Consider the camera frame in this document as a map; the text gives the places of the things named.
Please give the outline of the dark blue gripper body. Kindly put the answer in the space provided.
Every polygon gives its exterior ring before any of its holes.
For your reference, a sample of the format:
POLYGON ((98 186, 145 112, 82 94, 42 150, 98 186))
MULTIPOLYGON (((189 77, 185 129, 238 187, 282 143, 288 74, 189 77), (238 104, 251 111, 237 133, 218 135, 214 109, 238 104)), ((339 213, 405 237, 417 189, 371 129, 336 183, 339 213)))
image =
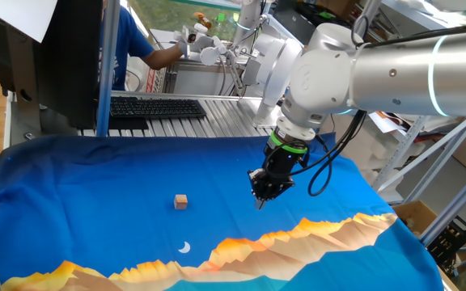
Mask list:
POLYGON ((276 149, 267 145, 264 148, 265 161, 263 167, 269 176, 269 182, 275 184, 293 182, 290 173, 294 165, 299 162, 299 159, 306 152, 305 148, 289 151, 285 147, 276 149))

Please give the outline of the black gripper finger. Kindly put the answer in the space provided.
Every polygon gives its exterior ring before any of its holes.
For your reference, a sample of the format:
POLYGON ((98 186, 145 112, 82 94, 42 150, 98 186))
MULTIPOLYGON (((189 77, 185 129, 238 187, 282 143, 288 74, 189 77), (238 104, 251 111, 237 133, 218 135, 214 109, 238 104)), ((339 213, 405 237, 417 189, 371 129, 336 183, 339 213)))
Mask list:
POLYGON ((248 171, 248 178, 252 187, 252 194, 255 197, 255 208, 263 209, 271 198, 269 176, 264 169, 259 168, 248 171))
POLYGON ((266 206, 271 200, 275 200, 282 193, 286 192, 289 188, 295 186, 294 182, 285 182, 280 184, 266 183, 264 190, 263 206, 266 206))

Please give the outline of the person hand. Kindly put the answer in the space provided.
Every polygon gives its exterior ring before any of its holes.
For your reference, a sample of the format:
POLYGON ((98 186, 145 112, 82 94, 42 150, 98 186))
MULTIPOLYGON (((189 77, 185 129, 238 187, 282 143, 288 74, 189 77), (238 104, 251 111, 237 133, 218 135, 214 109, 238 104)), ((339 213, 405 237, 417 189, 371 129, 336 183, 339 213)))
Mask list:
POLYGON ((184 56, 185 59, 187 59, 190 53, 189 43, 187 42, 185 38, 179 38, 177 40, 177 44, 178 44, 178 48, 182 52, 182 55, 184 56))

